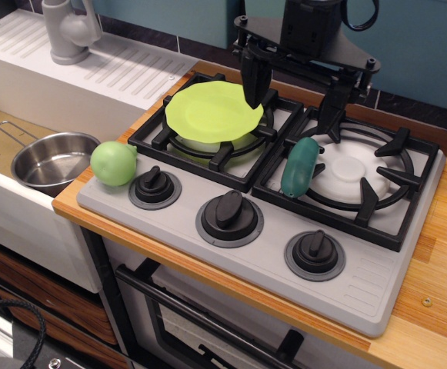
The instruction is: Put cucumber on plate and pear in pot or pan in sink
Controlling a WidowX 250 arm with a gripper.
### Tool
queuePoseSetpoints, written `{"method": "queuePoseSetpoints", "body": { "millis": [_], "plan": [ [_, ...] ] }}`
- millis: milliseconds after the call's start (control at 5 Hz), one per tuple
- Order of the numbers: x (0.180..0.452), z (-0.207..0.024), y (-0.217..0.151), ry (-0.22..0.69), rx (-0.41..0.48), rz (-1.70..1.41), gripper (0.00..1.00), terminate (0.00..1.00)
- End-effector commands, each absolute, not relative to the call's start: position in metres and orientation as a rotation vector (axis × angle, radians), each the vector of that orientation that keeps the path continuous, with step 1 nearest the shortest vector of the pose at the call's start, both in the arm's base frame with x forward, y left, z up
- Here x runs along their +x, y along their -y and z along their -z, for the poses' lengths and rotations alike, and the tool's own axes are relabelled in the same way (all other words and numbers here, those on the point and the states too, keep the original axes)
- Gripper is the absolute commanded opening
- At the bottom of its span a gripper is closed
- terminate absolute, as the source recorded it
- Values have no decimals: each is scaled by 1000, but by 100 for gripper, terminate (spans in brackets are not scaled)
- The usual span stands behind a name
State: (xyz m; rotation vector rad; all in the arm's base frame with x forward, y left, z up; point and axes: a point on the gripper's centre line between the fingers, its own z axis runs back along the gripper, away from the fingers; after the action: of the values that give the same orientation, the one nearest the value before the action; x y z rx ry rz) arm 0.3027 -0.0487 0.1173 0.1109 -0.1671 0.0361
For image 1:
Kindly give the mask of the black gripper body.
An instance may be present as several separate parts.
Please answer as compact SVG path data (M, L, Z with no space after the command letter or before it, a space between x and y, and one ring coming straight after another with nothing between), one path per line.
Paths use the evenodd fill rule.
M349 21L346 1L287 1L281 18L240 15L234 20L238 38L233 52L240 68L242 52L249 49L269 62L272 73L281 71L326 87L346 78L355 82L357 93L365 94L381 64L349 41L342 27L354 32L371 28L379 2L373 7L371 18L360 25Z

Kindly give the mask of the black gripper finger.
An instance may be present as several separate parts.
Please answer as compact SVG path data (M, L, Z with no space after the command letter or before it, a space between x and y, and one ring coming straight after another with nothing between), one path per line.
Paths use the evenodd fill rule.
M245 100L255 109L262 103L269 89L272 79L270 64L245 49L242 52L241 76Z
M334 143L341 142L339 124L345 117L345 109L354 86L353 80L343 78L334 81L327 88L319 106L317 135L328 135Z

